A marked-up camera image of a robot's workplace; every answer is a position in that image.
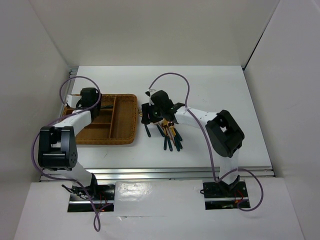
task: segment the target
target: purple cable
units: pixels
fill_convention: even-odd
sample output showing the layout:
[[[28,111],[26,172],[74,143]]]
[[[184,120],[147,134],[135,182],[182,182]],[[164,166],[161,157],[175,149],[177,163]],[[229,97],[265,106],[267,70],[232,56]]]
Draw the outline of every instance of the purple cable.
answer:
[[[206,142],[206,145],[208,147],[208,150],[209,150],[209,156],[210,156],[210,161],[211,161],[211,169],[212,169],[212,174],[213,174],[213,180],[215,183],[219,183],[222,179],[224,179],[226,176],[228,176],[229,174],[235,172],[235,171],[240,171],[240,172],[247,172],[249,173],[256,181],[257,183],[259,184],[259,187],[261,189],[261,198],[260,198],[260,201],[258,202],[258,204],[253,207],[253,208],[250,208],[250,209],[244,209],[244,208],[241,208],[239,206],[239,204],[241,204],[241,202],[239,202],[236,206],[239,210],[241,211],[244,211],[244,212],[251,212],[253,210],[256,210],[262,203],[263,199],[264,199],[264,189],[262,187],[262,184],[261,182],[259,181],[259,179],[249,170],[247,169],[244,169],[244,168],[238,168],[238,169],[233,169],[233,170],[230,170],[228,171],[226,174],[224,174],[221,178],[219,178],[217,180],[217,177],[216,177],[216,172],[215,172],[215,163],[214,163],[214,157],[213,157],[213,154],[212,154],[212,150],[211,150],[211,144],[209,142],[209,139],[207,137],[207,134],[206,134],[206,131],[204,129],[204,127],[202,126],[201,122],[199,121],[199,119],[196,117],[196,115],[194,115],[194,113],[188,108],[188,97],[189,97],[189,93],[190,93],[190,84],[188,82],[188,80],[186,79],[186,77],[184,77],[183,75],[179,74],[179,73],[176,73],[176,72],[166,72],[166,73],[163,73],[161,75],[159,75],[155,80],[153,80],[153,82],[151,83],[150,87],[149,87],[149,90],[151,89],[151,87],[155,84],[155,82],[165,76],[165,75],[176,75],[176,76],[179,76],[181,78],[184,79],[184,81],[186,82],[187,86],[188,86],[188,90],[187,90],[187,93],[186,93],[186,97],[185,97],[185,101],[184,101],[184,104],[185,104],[185,109],[188,111],[188,113],[191,114],[191,116],[194,118],[194,120],[196,121],[196,123],[199,125],[202,133],[203,133],[203,136],[205,138],[205,142]]]
[[[72,114],[69,114],[69,115],[65,115],[65,116],[58,117],[58,118],[55,119],[54,121],[52,121],[52,122],[50,122],[49,124],[47,124],[47,126],[52,126],[54,123],[56,123],[56,122],[58,122],[58,121],[60,121],[60,120],[63,120],[63,119],[69,118],[69,117],[71,117],[71,116],[74,116],[74,115],[83,113],[83,112],[85,112],[85,111],[88,111],[88,110],[90,110],[90,109],[93,109],[93,108],[100,102],[100,99],[101,99],[101,91],[100,91],[99,86],[98,86],[93,80],[91,80],[90,78],[88,78],[88,77],[86,77],[86,76],[73,76],[73,77],[70,77],[68,80],[66,80],[64,83],[62,83],[62,85],[61,85],[61,87],[60,87],[60,89],[59,89],[59,96],[60,96],[61,102],[62,102],[63,104],[65,104],[65,102],[64,102],[64,100],[63,100],[63,98],[62,98],[62,93],[61,93],[63,86],[64,86],[68,81],[70,81],[70,80],[72,80],[72,79],[76,79],[76,78],[87,79],[87,80],[89,80],[90,82],[92,82],[92,83],[95,85],[95,87],[97,88],[97,90],[98,90],[98,94],[99,94],[98,100],[97,100],[97,101],[95,102],[95,104],[93,104],[92,106],[87,107],[87,108],[85,108],[85,109],[83,109],[83,110],[81,110],[81,111],[78,111],[77,113],[72,113]],[[40,172],[42,176],[45,176],[45,177],[47,177],[47,178],[49,178],[49,179],[59,180],[59,181],[71,181],[71,182],[77,183],[77,184],[83,189],[83,191],[85,192],[85,194],[86,194],[87,197],[88,197],[88,200],[90,201],[91,207],[92,207],[92,209],[93,209],[93,211],[94,211],[94,214],[95,214],[95,217],[94,217],[94,220],[93,220],[93,227],[94,227],[94,229],[95,229],[97,232],[99,232],[100,229],[101,229],[101,222],[100,222],[100,218],[99,218],[99,211],[97,211],[97,209],[96,209],[96,207],[95,207],[95,205],[94,205],[94,202],[93,202],[92,198],[90,197],[90,195],[89,195],[88,191],[86,190],[86,188],[85,188],[79,181],[77,181],[77,180],[75,180],[75,179],[59,178],[59,177],[54,177],[54,176],[48,175],[48,174],[44,173],[44,172],[42,171],[42,169],[36,164],[36,160],[35,160],[35,146],[36,146],[36,142],[37,142],[37,139],[38,139],[39,135],[40,135],[40,133],[38,133],[38,134],[35,136],[35,138],[34,138],[34,140],[33,140],[33,142],[32,142],[32,145],[31,145],[31,161],[32,161],[32,164],[33,164],[34,168],[35,168],[38,172]]]

